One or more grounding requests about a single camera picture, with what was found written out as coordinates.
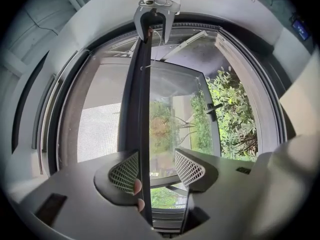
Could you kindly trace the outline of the dark thin rod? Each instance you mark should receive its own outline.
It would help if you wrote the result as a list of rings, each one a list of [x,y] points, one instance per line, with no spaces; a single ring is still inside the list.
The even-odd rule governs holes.
[[[150,176],[149,176],[149,98],[151,50],[153,29],[146,32],[146,39],[139,39],[130,62],[125,80],[124,92],[119,115],[117,150],[139,152],[138,178],[142,181],[142,193],[139,198],[144,201],[142,216],[149,225],[153,224]],[[62,159],[61,167],[76,161],[78,129],[81,112],[89,87],[96,73],[94,69],[86,70],[76,67],[77,73],[71,78],[65,104],[62,110],[60,132],[57,135],[57,155]]]

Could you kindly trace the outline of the grey metal window stay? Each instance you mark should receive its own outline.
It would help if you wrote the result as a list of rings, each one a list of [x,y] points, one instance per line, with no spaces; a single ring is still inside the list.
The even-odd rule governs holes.
[[[165,62],[166,60],[168,60],[170,57],[172,57],[173,55],[175,55],[176,53],[178,53],[179,51],[181,51],[182,49],[184,49],[185,47],[187,47],[189,44],[193,43],[194,41],[198,40],[201,37],[206,37],[208,35],[208,33],[205,30],[202,30],[200,32],[198,32],[197,34],[194,34],[193,36],[191,36],[190,38],[188,38],[187,40],[183,41],[182,43],[180,43],[177,47],[175,47],[173,50],[171,50],[170,52],[168,52],[167,54],[165,54],[160,61],[161,62]]]

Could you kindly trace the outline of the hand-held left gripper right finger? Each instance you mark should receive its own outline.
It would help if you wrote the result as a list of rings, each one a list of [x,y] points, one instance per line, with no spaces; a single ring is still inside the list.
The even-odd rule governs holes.
[[[187,189],[178,240],[257,240],[254,218],[271,152],[255,162],[175,149],[175,169]]]

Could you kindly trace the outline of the small black display device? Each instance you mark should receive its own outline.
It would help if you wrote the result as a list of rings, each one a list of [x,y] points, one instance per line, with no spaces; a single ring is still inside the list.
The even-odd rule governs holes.
[[[304,24],[299,19],[295,19],[293,21],[292,28],[302,38],[302,40],[305,41],[309,38],[310,36],[309,32],[307,31]]]

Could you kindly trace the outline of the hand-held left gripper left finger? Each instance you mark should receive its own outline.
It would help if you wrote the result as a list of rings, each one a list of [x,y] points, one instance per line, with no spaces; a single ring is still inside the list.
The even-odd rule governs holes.
[[[160,240],[133,194],[136,150],[69,165],[19,204],[22,221],[41,240]]]

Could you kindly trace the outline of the person's left hand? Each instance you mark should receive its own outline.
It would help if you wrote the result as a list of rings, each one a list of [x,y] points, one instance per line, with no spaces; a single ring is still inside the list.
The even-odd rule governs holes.
[[[141,192],[141,190],[142,190],[142,182],[138,178],[136,178],[134,181],[133,194],[136,196]],[[138,198],[137,200],[138,200],[137,210],[140,213],[145,208],[145,202],[141,198]]]

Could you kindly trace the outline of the green shrub hedge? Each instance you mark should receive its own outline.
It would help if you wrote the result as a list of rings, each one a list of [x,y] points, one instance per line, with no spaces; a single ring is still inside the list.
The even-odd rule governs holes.
[[[193,110],[190,132],[192,150],[214,154],[213,137],[219,137],[223,158],[254,162],[258,158],[257,127],[249,98],[234,73],[218,71],[215,78],[199,76],[190,100]],[[216,121],[205,114],[207,104],[222,104]]]

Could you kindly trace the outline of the open glass window sash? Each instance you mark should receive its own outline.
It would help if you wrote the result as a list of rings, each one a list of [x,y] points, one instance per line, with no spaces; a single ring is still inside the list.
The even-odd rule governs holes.
[[[176,171],[175,150],[192,150],[191,98],[198,89],[199,76],[204,75],[199,71],[165,62],[156,62],[150,68],[150,191],[182,183]]]

